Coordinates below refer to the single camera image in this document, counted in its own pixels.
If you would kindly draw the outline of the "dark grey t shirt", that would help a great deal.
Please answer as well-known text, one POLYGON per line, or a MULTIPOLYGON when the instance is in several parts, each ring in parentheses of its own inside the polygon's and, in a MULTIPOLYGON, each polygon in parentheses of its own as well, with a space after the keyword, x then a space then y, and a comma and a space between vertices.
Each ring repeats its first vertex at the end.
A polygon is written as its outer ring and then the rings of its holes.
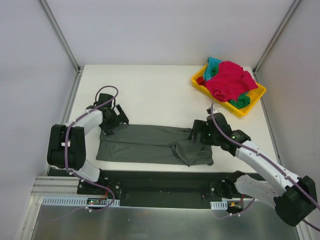
POLYGON ((190 128, 123 124, 111 135, 100 134, 96 159, 188 167, 213 165, 212 148, 191 142, 191 133, 190 128))

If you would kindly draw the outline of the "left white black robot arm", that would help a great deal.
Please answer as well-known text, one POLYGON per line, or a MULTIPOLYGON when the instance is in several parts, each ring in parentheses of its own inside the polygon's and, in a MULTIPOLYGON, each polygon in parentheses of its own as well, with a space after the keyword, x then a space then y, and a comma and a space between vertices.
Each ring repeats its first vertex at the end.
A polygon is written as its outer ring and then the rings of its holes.
POLYGON ((96 195, 102 194, 106 188, 105 178, 101 170, 87 160, 86 135, 97 126, 104 136, 113 135, 115 128, 128 123, 129 119, 116 104, 115 97, 100 93, 77 119, 51 127, 47 163, 82 181, 89 181, 89 190, 96 195))

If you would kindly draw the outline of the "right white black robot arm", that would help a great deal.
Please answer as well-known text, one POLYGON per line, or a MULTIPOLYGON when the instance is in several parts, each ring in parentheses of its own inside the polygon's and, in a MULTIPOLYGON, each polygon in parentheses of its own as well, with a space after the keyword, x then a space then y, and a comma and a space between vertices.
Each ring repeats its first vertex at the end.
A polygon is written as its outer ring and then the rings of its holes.
POLYGON ((205 146, 216 146, 253 168, 264 182, 236 171, 226 180, 228 198, 239 194, 251 196, 275 210, 287 225, 295 227, 315 209, 319 209, 315 182, 309 177, 300 177, 270 160, 266 154, 242 130, 233 130, 225 116, 209 110, 206 120, 196 119, 190 141, 205 146))

